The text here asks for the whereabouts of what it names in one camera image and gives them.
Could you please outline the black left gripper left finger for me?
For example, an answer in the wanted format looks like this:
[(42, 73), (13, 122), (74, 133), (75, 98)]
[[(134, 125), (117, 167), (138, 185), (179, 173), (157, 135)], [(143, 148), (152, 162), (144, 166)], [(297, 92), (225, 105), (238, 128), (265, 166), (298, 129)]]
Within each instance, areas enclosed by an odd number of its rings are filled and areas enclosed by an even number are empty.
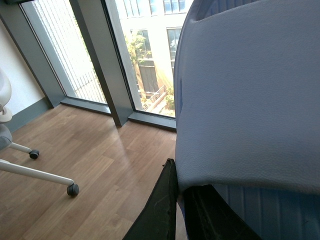
[(174, 240), (178, 178), (176, 165), (168, 158), (137, 219), (123, 237), (125, 240)]

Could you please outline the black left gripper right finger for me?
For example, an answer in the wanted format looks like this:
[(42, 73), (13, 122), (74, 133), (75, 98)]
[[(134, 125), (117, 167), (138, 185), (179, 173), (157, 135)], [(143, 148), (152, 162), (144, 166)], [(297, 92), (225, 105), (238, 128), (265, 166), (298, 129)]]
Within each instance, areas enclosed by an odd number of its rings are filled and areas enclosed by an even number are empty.
[(183, 193), (189, 240), (260, 240), (212, 185), (193, 186)]

